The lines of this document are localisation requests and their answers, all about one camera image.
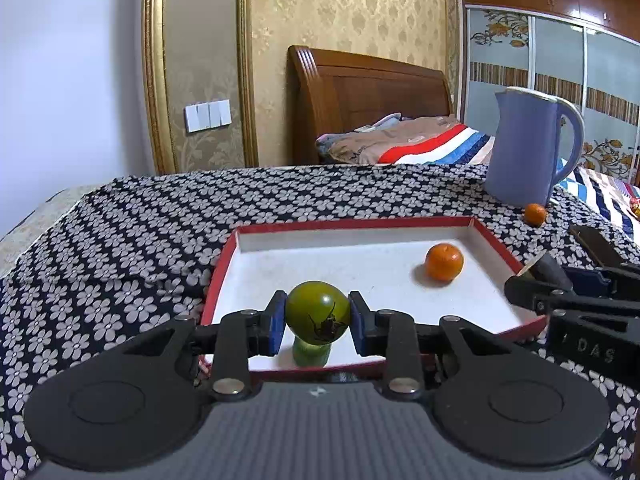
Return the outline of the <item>black smartphone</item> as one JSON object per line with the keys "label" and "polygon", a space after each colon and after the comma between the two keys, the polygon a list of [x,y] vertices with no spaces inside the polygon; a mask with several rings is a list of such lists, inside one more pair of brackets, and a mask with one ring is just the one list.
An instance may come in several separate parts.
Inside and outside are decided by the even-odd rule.
{"label": "black smartphone", "polygon": [[572,224],[568,232],[597,266],[619,268],[625,262],[615,247],[596,228]]}

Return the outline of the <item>green pepper piece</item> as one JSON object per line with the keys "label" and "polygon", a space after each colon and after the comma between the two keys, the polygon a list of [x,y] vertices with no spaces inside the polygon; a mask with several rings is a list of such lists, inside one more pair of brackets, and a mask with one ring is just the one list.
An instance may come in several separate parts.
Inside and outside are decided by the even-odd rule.
{"label": "green pepper piece", "polygon": [[294,362],[299,367],[324,367],[331,353],[331,344],[308,344],[295,337],[292,347]]}

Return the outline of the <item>glass sliding wardrobe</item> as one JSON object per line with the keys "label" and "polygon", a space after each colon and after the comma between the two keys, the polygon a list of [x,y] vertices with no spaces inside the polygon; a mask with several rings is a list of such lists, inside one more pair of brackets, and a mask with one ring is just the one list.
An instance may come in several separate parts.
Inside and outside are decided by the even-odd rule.
{"label": "glass sliding wardrobe", "polygon": [[486,133],[518,86],[572,102],[582,166],[639,180],[639,0],[461,0],[461,111]]}

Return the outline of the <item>large green tomato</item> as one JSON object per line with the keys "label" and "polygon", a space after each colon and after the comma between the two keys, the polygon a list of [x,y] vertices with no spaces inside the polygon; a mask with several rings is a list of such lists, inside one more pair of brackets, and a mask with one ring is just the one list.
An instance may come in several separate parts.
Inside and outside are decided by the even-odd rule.
{"label": "large green tomato", "polygon": [[294,335],[307,344],[332,344],[350,324],[349,301],[329,283],[306,281],[288,294],[285,321]]}

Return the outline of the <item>black white floral tablecloth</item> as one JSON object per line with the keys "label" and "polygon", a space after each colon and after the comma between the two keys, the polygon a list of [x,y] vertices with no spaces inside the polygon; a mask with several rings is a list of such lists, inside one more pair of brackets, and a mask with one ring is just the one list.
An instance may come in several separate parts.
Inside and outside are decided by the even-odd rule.
{"label": "black white floral tablecloth", "polygon": [[568,229],[593,226],[629,261],[639,248],[559,190],[546,223],[484,190],[482,166],[307,166],[126,177],[84,196],[1,281],[1,474],[39,458],[23,422],[32,389],[178,314],[198,318],[238,226],[427,216],[480,219],[518,260],[548,250],[590,266]]}

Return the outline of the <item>striped folded blanket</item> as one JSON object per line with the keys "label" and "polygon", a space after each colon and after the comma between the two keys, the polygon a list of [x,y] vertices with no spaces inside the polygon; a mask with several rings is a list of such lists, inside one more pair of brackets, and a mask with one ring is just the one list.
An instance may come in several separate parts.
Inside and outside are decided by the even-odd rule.
{"label": "striped folded blanket", "polygon": [[410,119],[389,114],[351,132],[325,133],[316,140],[319,159],[347,165],[481,165],[495,138],[454,115]]}

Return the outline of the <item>white wall switch panel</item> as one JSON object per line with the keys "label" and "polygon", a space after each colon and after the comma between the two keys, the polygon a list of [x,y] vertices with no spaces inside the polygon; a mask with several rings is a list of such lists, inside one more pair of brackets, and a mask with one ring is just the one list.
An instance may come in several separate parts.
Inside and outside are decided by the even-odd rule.
{"label": "white wall switch panel", "polygon": [[219,100],[188,105],[184,108],[184,119],[187,133],[230,126],[230,101]]}

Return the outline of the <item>gold wall moulding frame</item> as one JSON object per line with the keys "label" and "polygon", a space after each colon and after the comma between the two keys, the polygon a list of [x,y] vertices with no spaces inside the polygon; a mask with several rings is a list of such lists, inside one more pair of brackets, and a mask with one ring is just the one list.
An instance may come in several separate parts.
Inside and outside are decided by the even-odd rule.
{"label": "gold wall moulding frame", "polygon": [[[142,80],[158,174],[258,163],[250,0],[141,0]],[[230,126],[186,132],[184,108],[229,100]]]}

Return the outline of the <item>orange mandarin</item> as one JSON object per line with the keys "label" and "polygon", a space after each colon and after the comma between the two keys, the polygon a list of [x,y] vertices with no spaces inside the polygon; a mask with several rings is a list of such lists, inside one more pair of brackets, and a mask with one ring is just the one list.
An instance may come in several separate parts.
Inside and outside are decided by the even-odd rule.
{"label": "orange mandarin", "polygon": [[434,281],[449,283],[462,271],[464,257],[460,249],[448,243],[432,246],[424,260],[425,274]]}

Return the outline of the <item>red white shallow box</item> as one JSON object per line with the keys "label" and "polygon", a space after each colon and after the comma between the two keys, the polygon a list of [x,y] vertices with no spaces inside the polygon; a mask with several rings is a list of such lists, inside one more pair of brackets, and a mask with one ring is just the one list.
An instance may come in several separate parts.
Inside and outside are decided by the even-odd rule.
{"label": "red white shallow box", "polygon": [[[456,246],[461,273],[448,285],[431,281],[423,263],[438,243]],[[201,322],[217,324],[243,309],[262,310],[275,292],[327,282],[360,292],[372,311],[392,309],[420,324],[445,315],[519,340],[537,336],[546,318],[512,306],[503,295],[522,264],[473,217],[334,220],[241,226],[216,264]]]}

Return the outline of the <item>blue plastic pitcher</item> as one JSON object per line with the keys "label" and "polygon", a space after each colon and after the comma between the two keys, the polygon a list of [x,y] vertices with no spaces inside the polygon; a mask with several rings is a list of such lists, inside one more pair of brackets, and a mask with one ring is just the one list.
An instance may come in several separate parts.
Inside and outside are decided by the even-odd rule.
{"label": "blue plastic pitcher", "polygon": [[[547,205],[552,188],[574,171],[582,156],[584,118],[570,101],[536,90],[508,87],[496,99],[500,118],[485,190],[514,207]],[[563,118],[573,126],[574,138],[570,156],[560,167]]]}

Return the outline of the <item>small orange kumquat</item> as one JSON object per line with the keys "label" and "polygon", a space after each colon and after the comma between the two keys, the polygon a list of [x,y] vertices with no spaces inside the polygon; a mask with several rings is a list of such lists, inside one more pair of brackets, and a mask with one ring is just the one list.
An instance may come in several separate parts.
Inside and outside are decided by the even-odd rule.
{"label": "small orange kumquat", "polygon": [[547,209],[544,208],[544,206],[535,203],[528,204],[525,207],[523,214],[524,221],[535,228],[542,226],[544,222],[546,222],[547,216]]}

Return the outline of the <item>wooden bed headboard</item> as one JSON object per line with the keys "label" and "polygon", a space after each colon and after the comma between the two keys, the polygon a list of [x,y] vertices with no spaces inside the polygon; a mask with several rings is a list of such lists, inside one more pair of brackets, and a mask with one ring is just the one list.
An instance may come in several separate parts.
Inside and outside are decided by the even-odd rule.
{"label": "wooden bed headboard", "polygon": [[454,112],[440,70],[349,52],[288,48],[295,75],[291,152],[295,165],[319,162],[316,139],[371,125],[399,112],[407,117]]}

